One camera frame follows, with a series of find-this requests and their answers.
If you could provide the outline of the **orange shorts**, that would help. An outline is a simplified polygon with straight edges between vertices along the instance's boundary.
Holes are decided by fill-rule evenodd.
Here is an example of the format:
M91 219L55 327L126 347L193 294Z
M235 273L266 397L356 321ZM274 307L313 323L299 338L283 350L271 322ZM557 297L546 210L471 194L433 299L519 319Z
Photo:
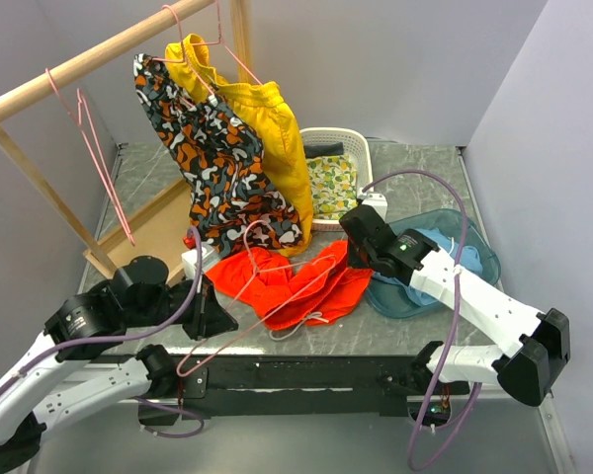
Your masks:
M208 271L219 292L254 310L270 331L301 323L331 325L360 303L373 272L348 265L348 243L335 241L299 269L263 248L242 251Z

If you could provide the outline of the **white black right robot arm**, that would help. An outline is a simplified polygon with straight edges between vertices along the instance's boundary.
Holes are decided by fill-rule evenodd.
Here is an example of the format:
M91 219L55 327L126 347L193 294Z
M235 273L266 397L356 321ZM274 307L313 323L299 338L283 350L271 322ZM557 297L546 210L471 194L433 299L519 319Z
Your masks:
M395 233L370 206L360 204L340 225L349 240L348 264L394 277L453 309L491 340L489 346L427 344L411 363L408 380L420 393L447 383L500 386L537 407L570 360L567 316L524 304L456 265L447 250L417 230Z

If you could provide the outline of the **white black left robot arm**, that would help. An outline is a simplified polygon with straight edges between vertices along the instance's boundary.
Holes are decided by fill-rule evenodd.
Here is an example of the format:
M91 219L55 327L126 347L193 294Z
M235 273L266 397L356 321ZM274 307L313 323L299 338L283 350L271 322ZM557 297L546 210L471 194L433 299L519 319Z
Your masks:
M68 298L23 357L0 379L0 473L35 457L51 435L127 398L159 398L179 384L174 358L147 345L106 374L57 387L103 352L173 325L201 341L237 329L205 276L170 285L166 264L139 256L85 293Z

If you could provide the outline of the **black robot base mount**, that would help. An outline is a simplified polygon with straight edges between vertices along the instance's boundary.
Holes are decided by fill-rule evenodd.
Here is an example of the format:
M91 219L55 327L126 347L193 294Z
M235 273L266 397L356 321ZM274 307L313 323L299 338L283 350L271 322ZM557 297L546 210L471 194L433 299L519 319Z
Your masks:
M150 395L207 418L372 413L406 417L416 383L409 355L219 355Z

